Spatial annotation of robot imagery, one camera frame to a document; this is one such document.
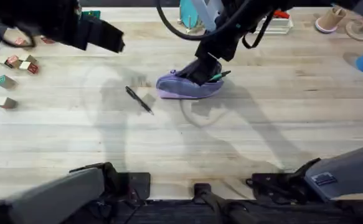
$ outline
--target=red object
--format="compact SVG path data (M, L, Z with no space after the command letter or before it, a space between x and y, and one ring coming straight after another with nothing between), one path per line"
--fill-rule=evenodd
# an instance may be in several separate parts
M27 68L27 70L33 74L36 74L39 71L39 68L37 65L31 63L31 65L29 66L29 68Z
M46 37L42 37L42 40L46 44L54 44L55 43L55 41L53 41L52 39L48 39Z
M274 13L274 16L278 16L280 18L284 18L284 19L289 19L290 15L286 12L280 11L280 10L276 10Z

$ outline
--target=black pen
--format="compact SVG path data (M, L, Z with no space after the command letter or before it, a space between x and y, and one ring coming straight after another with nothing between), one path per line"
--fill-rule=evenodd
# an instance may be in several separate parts
M150 113L150 114L154 114L153 112L152 112L152 110L149 108L149 106L146 104L146 103L144 103L144 101L140 98L140 97L138 97L137 96L137 94L130 88L130 87L128 87L128 86L126 86L126 92L133 98L133 99L135 99L146 111L148 111L148 113Z

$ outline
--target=toy block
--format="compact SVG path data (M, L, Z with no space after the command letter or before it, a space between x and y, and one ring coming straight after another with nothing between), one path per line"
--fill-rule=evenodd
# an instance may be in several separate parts
M30 62L33 64L37 64L37 60L36 58L34 58L33 56L31 56L30 54L23 54L19 57L19 60L21 60L22 62Z
M19 68L21 65L21 60L19 60L19 57L17 55L13 55L7 59L7 62L12 65L14 68Z
M0 107L4 109L13 109L17 106L17 101L11 99L10 97L1 96L0 97Z
M8 63L8 58L6 56L0 56L0 64L7 68L14 68L14 66Z
M48 39L48 38L46 38L46 37L44 37L44 36L42 36L41 37L41 39L43 40L43 42L44 43L46 43L46 44L54 44L55 43L55 41L53 41L52 39Z
M93 16L97 19L101 18L101 11L86 11L82 12L83 16Z
M15 80L11 79L7 75L0 76L0 86L5 89L10 89L16 84Z
M20 45L20 46L26 46L26 45L29 45L29 43L28 43L26 40L24 40L24 39L22 39L22 38L20 38L20 37L18 37L18 38L15 40L15 44L16 44L16 45Z
M37 65L33 64L32 62L22 62L21 66L19 67L21 70L27 70L29 73L35 75L39 71Z

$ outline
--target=pen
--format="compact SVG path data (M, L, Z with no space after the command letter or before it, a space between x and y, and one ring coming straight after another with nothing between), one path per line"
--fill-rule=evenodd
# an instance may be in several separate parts
M129 94L134 100L136 100L148 113L154 114L152 110L149 108L149 106L144 103L144 101L137 96L137 94L128 86L126 86L126 92Z
M226 72L222 72L220 74L214 75L209 81L214 81L214 80L219 80L223 77L225 77L226 75L228 75L229 73L231 73L231 71L226 71Z

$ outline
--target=wooden tabletop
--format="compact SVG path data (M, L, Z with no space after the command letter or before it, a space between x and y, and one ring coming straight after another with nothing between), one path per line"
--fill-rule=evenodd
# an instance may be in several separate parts
M225 198L252 198L243 181L254 172L293 171L363 146L363 73L351 65L363 42L345 34L347 19L324 35L313 24L327 9L293 9L288 35L265 35L253 50L240 44L222 62L232 73L217 96L179 101L160 99L154 86L191 62L198 43L172 35L153 8L99 10L125 33L123 53L40 41L29 51L38 75L0 65L0 76L19 83L0 87L0 96L19 102L0 108L0 198L105 161L150 172L152 199L191 198L196 182ZM178 9L166 13L176 21ZM0 56L23 53L0 44Z

